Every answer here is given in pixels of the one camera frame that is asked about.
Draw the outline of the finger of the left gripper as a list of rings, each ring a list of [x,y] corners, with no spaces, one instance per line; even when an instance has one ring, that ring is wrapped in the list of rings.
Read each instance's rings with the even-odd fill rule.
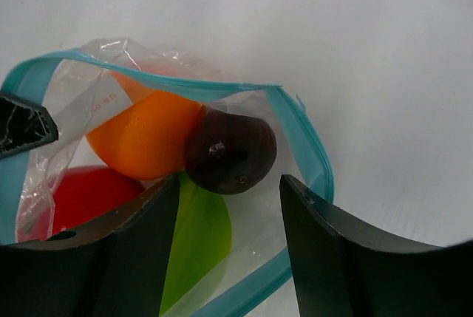
[[[1,91],[1,159],[45,146],[58,137],[58,127],[44,106]]]

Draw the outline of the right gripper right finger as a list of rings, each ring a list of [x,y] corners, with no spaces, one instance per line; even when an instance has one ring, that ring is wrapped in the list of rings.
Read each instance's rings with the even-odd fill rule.
[[[461,245],[383,231],[291,175],[279,190],[301,316],[461,316]]]

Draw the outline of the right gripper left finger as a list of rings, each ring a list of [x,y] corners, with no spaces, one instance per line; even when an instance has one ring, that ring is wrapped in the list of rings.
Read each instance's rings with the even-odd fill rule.
[[[45,241],[7,246],[8,316],[158,316],[180,196],[174,174]]]

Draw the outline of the red fake apple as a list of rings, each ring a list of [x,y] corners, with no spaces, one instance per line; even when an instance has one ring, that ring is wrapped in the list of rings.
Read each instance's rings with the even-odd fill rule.
[[[53,194],[54,214],[43,210],[21,228],[18,241],[45,240],[75,228],[137,197],[144,186],[107,166],[80,166],[66,171]]]

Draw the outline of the green fake fruit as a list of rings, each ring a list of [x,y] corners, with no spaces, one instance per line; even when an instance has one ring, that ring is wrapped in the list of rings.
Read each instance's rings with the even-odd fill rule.
[[[231,219],[223,196],[206,191],[182,172],[180,197],[162,316],[231,252]]]

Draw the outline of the clear zip top bag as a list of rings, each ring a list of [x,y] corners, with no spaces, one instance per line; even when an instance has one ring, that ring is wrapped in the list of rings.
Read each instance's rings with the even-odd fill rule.
[[[291,276],[279,182],[327,201],[303,105],[99,39],[1,85],[3,316],[245,316]]]

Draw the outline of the orange fake fruit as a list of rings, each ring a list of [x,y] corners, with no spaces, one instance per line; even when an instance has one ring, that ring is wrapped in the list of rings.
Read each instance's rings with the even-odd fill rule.
[[[92,150],[109,167],[137,180],[182,171],[185,141],[202,120],[204,106],[119,72],[109,75],[133,104],[86,135]]]

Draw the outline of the dark purple fake fig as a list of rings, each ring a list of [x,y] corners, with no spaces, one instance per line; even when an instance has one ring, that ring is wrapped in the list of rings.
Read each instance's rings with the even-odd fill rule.
[[[184,145],[184,166],[199,187],[217,194],[241,194],[263,180],[277,156],[276,135],[259,117],[211,107]]]

